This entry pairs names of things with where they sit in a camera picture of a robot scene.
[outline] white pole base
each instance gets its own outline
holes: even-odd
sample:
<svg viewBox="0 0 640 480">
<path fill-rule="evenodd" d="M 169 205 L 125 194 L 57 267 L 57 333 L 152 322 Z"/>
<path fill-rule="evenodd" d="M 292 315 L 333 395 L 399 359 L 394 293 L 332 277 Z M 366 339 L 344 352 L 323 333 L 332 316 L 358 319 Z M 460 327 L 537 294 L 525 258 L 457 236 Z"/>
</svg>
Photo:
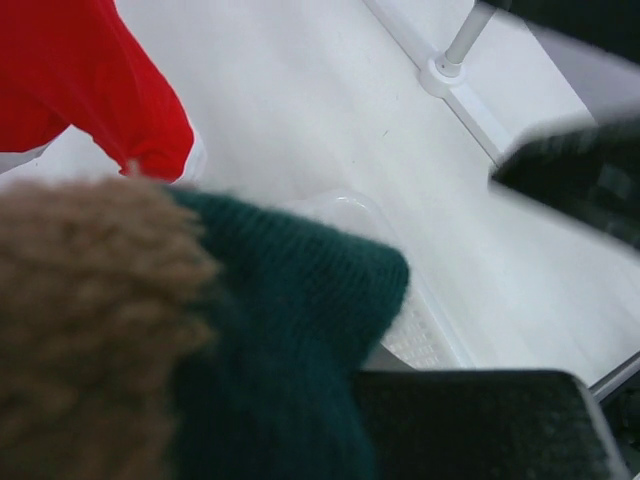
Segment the white pole base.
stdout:
<svg viewBox="0 0 640 480">
<path fill-rule="evenodd" d="M 434 97 L 443 99 L 489 157 L 501 161 L 514 143 L 514 135 L 496 119 L 491 110 L 466 82 L 464 65 L 449 65 L 424 38 L 393 0 L 364 0 L 394 40 L 420 69 L 420 84 Z"/>
</svg>

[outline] dark green fabric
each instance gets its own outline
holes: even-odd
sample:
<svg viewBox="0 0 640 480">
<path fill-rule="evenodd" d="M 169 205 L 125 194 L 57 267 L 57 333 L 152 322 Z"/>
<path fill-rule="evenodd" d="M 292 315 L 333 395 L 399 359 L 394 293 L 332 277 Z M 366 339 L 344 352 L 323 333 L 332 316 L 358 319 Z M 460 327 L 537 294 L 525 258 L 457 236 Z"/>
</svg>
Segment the dark green fabric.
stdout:
<svg viewBox="0 0 640 480">
<path fill-rule="evenodd" d="M 349 380 L 400 309 L 403 257 L 228 197 L 173 195 L 224 265 L 224 291 L 199 306 L 221 339 L 175 376 L 176 477 L 376 478 Z"/>
</svg>

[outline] black object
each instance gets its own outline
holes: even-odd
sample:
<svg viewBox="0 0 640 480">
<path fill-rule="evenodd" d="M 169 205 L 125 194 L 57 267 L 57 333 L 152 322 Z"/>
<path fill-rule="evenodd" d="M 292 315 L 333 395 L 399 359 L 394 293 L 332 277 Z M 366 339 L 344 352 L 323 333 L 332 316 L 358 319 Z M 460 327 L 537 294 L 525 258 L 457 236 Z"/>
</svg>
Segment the black object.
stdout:
<svg viewBox="0 0 640 480">
<path fill-rule="evenodd" d="M 635 0 L 481 0 L 526 21 L 640 63 Z"/>
<path fill-rule="evenodd" d="M 559 372 L 365 372 L 382 479 L 629 479 L 588 389 Z"/>
<path fill-rule="evenodd" d="M 526 143 L 492 179 L 640 248 L 640 119 Z"/>
<path fill-rule="evenodd" d="M 623 457 L 640 472 L 640 352 L 591 387 Z"/>
</svg>

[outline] brown fuzzy pom-pom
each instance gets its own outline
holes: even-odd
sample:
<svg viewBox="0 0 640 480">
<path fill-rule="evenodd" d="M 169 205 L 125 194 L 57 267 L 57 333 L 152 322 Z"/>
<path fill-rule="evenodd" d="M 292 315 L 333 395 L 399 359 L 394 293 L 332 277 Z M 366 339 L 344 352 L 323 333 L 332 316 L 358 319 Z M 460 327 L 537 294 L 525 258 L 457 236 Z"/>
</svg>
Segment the brown fuzzy pom-pom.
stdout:
<svg viewBox="0 0 640 480">
<path fill-rule="evenodd" d="M 145 181 L 0 194 L 0 478 L 171 477 L 170 375 L 212 339 L 196 225 Z"/>
</svg>

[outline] white surface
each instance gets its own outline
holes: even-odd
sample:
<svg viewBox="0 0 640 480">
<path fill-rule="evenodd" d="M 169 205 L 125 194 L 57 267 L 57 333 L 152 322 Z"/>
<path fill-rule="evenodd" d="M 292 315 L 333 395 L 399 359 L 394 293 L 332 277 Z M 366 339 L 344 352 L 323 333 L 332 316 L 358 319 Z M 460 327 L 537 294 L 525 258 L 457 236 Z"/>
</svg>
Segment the white surface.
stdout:
<svg viewBox="0 0 640 480">
<path fill-rule="evenodd" d="M 336 190 L 292 202 L 286 208 L 343 231 L 393 245 L 404 252 L 410 265 L 414 265 L 412 255 L 379 207 L 363 195 L 346 189 Z M 402 312 L 383 338 L 382 345 L 403 362 L 420 370 L 474 366 L 417 268 L 411 269 Z"/>
<path fill-rule="evenodd" d="M 389 28 L 414 63 L 422 68 L 436 51 L 451 44 L 467 18 L 474 0 L 364 0 Z M 532 127 L 544 130 L 548 120 L 591 116 L 520 19 L 496 12 L 465 59 L 465 82 L 472 94 L 460 95 L 452 109 L 469 122 L 471 131 L 487 142 L 504 145 L 504 133 L 493 140 L 500 126 L 518 140 Z M 468 106 L 466 99 L 472 99 Z M 487 124 L 485 134 L 482 126 Z"/>
<path fill-rule="evenodd" d="M 457 2 L 431 1 L 431 26 L 443 38 L 455 33 L 443 19 L 445 3 L 450 10 Z M 202 134 L 207 185 L 262 204 L 341 187 L 370 197 L 476 365 L 558 367 L 592 383 L 639 349 L 637 257 L 487 189 L 490 159 L 443 102 L 425 94 L 415 66 L 359 0 L 119 6 Z M 500 45 L 472 54 L 524 48 L 517 65 L 525 79 L 531 68 L 555 68 L 533 39 L 496 37 Z M 523 64 L 529 56 L 532 65 Z M 515 62 L 513 53 L 507 58 Z M 553 71 L 546 97 L 502 92 L 498 106 L 532 118 L 579 110 L 570 92 L 572 107 L 562 101 L 568 87 Z M 490 88 L 490 71 L 471 73 Z M 39 166 L 20 170 L 11 176 L 115 171 L 74 131 Z"/>
<path fill-rule="evenodd" d="M 475 6 L 458 25 L 453 41 L 438 49 L 431 43 L 430 29 L 414 22 L 414 7 L 420 5 L 418 14 L 424 15 L 424 2 L 365 0 L 365 4 L 421 70 L 419 79 L 424 89 L 430 95 L 443 99 L 489 157 L 495 163 L 501 161 L 516 142 L 516 136 L 504 127 L 475 92 L 469 82 L 466 65 L 451 64 L 447 59 L 449 52 L 457 62 L 466 57 L 469 47 L 478 40 L 494 10 Z"/>
<path fill-rule="evenodd" d="M 0 152 L 0 174 L 8 172 L 9 170 L 38 158 L 48 146 L 49 144 L 46 144 L 20 153 Z"/>
</svg>

